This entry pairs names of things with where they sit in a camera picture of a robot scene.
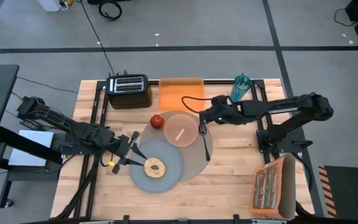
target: box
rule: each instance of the box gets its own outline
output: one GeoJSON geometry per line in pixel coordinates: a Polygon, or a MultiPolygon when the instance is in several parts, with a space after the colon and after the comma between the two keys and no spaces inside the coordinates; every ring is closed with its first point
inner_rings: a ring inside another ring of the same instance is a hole
{"type": "Polygon", "coordinates": [[[266,218],[295,217],[295,158],[282,156],[254,171],[250,212],[266,218]]]}

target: teal water bottle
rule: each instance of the teal water bottle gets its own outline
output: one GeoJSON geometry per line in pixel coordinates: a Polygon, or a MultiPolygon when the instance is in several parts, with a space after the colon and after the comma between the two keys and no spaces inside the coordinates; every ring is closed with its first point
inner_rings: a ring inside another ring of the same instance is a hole
{"type": "Polygon", "coordinates": [[[251,79],[244,72],[234,79],[230,97],[233,101],[239,101],[251,87],[251,79]]]}

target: gray plate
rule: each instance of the gray plate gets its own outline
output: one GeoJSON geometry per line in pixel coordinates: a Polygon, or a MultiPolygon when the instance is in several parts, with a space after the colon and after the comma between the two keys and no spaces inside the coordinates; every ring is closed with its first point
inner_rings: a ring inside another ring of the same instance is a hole
{"type": "MultiPolygon", "coordinates": [[[[151,178],[146,175],[143,166],[130,166],[132,180],[138,187],[150,193],[162,193],[179,182],[183,172],[183,158],[175,146],[164,140],[150,140],[140,145],[139,150],[148,158],[160,159],[165,165],[165,173],[161,178],[151,178]]],[[[145,162],[145,159],[134,153],[132,159],[145,162]]]]}
{"type": "MultiPolygon", "coordinates": [[[[160,114],[165,120],[168,121],[169,118],[175,116],[177,114],[185,114],[191,116],[197,124],[200,123],[198,117],[183,111],[169,111],[160,114]]],[[[146,126],[143,130],[140,143],[147,142],[151,139],[163,139],[166,140],[164,136],[164,128],[155,129],[150,124],[146,126]]],[[[209,131],[207,131],[205,135],[205,141],[207,145],[207,149],[209,152],[209,156],[212,157],[213,152],[213,141],[212,135],[209,131]]],[[[180,181],[190,180],[200,174],[205,167],[208,165],[208,161],[205,159],[205,146],[203,137],[198,135],[197,139],[186,147],[179,147],[179,150],[183,156],[183,174],[181,175],[180,181]]]]}

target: wooden tabletop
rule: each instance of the wooden tabletop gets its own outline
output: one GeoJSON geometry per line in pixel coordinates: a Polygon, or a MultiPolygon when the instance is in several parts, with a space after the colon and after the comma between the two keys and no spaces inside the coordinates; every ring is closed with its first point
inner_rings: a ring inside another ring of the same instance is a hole
{"type": "MultiPolygon", "coordinates": [[[[89,122],[96,89],[96,80],[81,82],[73,119],[89,122]]],[[[268,100],[285,97],[279,79],[265,79],[268,100]]],[[[205,97],[230,95],[231,85],[205,85],[205,97]]],[[[134,131],[142,132],[149,119],[162,111],[158,109],[158,86],[152,87],[153,105],[150,108],[114,110],[108,105],[106,126],[117,136],[131,136],[134,131]]],[[[103,95],[100,97],[97,121],[100,120],[103,95]]],[[[244,99],[251,100],[250,91],[244,99]]],[[[280,124],[289,114],[272,116],[273,123],[280,124]]],[[[92,220],[122,220],[130,215],[131,220],[167,219],[232,219],[260,218],[249,212],[254,170],[264,166],[258,150],[255,132],[257,123],[241,126],[208,124],[213,137],[213,155],[204,171],[197,177],[179,182],[162,194],[150,194],[137,188],[129,175],[128,166],[114,175],[112,167],[99,166],[92,220]]],[[[105,163],[111,154],[104,153],[105,163]]],[[[83,156],[75,156],[64,165],[58,181],[51,217],[58,215],[78,189],[83,156]]],[[[83,197],[81,215],[85,214],[88,191],[83,197]]],[[[314,213],[303,166],[296,162],[296,199],[314,213]]]]}

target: orange tray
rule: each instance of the orange tray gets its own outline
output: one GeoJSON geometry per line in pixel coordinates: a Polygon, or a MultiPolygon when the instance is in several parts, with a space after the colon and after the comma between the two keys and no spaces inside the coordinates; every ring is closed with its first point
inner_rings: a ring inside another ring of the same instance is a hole
{"type": "MultiPolygon", "coordinates": [[[[204,98],[203,78],[161,78],[159,81],[159,108],[162,111],[188,111],[181,102],[183,96],[204,98]]],[[[195,111],[204,110],[204,101],[185,99],[195,111]]]]}

